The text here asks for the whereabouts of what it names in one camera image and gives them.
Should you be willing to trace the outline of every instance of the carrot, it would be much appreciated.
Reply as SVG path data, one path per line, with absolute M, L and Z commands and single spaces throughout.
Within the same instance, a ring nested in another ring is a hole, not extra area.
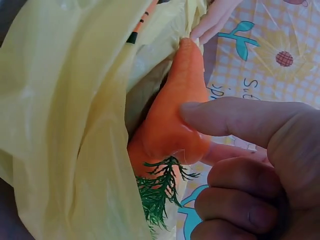
M 183 38 L 165 85 L 127 147 L 151 233 L 154 226 L 166 229 L 166 200 L 181 207 L 179 177 L 199 176 L 187 173 L 183 165 L 200 161 L 211 146 L 209 136 L 182 120 L 179 108 L 186 102 L 207 100 L 202 53 L 191 39 Z
M 157 177 L 162 175 L 162 172 L 155 171 L 155 174 L 152 173 L 157 166 L 149 166 L 156 165 L 161 162 L 159 159 L 154 159 L 148 156 L 145 152 L 145 149 L 142 144 L 142 128 L 141 125 L 135 132 L 131 141 L 127 146 L 128 155 L 130 158 L 131 166 L 134 172 L 134 175 L 138 178 L 144 179 L 156 179 Z M 176 184 L 179 182 L 179 167 L 177 165 L 172 166 L 174 175 L 176 176 Z
M 175 156 L 182 165 L 200 161 L 210 149 L 210 137 L 188 126 L 179 108 L 186 102 L 207 102 L 208 98 L 202 53 L 190 38 L 183 38 L 167 82 L 144 121 L 142 143 L 146 153 L 162 160 Z

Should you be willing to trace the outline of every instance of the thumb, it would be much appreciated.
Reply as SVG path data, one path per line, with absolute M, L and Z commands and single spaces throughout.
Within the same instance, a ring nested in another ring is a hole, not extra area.
M 286 122 L 310 108 L 299 102 L 221 97 L 205 103 L 184 103 L 180 114 L 187 124 L 203 134 L 234 135 L 266 149 L 272 136 Z

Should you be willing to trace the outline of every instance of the blue leaf print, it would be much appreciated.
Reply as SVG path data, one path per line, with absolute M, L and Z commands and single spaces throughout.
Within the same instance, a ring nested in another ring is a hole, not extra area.
M 248 60 L 248 49 L 246 44 L 243 41 L 236 41 L 235 49 L 242 60 L 244 61 Z

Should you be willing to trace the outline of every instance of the orange carrot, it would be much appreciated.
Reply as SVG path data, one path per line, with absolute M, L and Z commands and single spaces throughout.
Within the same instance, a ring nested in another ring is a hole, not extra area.
M 144 150 L 143 144 L 142 144 L 142 128 L 143 125 L 141 125 L 137 131 L 135 132 L 133 138 L 129 142 L 127 146 L 128 155 L 130 158 L 131 166 L 134 172 L 134 175 L 139 178 L 145 178 L 145 179 L 156 179 L 159 175 L 162 173 L 159 172 L 157 174 L 150 174 L 153 170 L 155 170 L 156 167 L 149 167 L 145 166 L 145 163 L 147 164 L 157 164 L 161 162 L 159 159 L 154 159 L 148 156 Z M 174 170 L 174 174 L 176 176 L 176 184 L 179 182 L 180 172 L 179 167 L 177 165 L 172 166 Z
M 190 38 L 183 38 L 167 82 L 144 121 L 141 137 L 145 152 L 161 160 L 175 156 L 182 165 L 200 161 L 210 149 L 210 137 L 188 126 L 179 109 L 183 103 L 202 103 L 208 97 L 202 53 Z

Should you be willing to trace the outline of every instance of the hand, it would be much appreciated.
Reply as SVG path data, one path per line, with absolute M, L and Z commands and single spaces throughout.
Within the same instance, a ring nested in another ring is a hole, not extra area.
M 267 149 L 271 167 L 248 157 L 217 162 L 195 201 L 203 220 L 192 240 L 256 240 L 275 230 L 284 189 L 288 226 L 281 240 L 320 239 L 320 111 L 297 102 L 222 97 L 186 103 L 184 120 L 212 136 L 234 135 Z
M 199 38 L 200 44 L 207 43 L 224 27 L 233 10 L 241 2 L 242 0 L 215 0 L 199 25 L 192 30 L 190 37 Z

